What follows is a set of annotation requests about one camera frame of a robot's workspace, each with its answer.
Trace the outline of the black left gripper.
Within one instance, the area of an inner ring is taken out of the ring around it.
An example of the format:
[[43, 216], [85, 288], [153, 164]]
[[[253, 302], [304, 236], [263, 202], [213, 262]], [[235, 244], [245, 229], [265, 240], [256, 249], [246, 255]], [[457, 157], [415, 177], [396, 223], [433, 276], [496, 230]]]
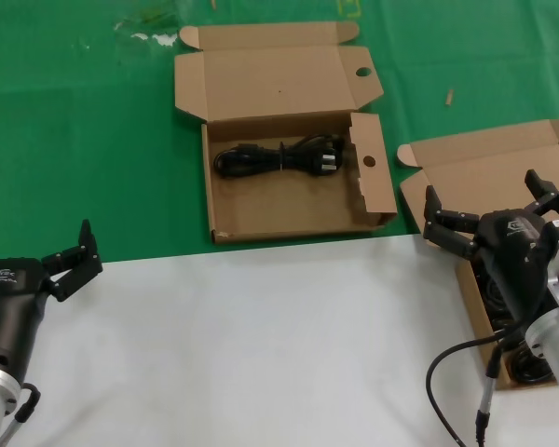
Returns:
[[[101, 272], [102, 260], [88, 219], [81, 224], [75, 247], [41, 261], [0, 259], [0, 371], [23, 379], [50, 294], [64, 302]], [[60, 273], [59, 279], [51, 279]]]

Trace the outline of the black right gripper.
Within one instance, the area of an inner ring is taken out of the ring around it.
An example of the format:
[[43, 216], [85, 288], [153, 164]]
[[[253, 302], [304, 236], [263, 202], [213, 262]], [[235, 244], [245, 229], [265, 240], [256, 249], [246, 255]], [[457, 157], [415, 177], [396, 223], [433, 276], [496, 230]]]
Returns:
[[525, 175], [534, 200], [525, 209], [499, 210], [482, 216], [445, 210], [433, 186], [426, 188], [423, 238], [462, 259], [478, 250], [514, 319], [535, 321], [545, 303], [549, 250], [539, 243], [547, 212], [559, 215], [559, 190], [534, 169]]

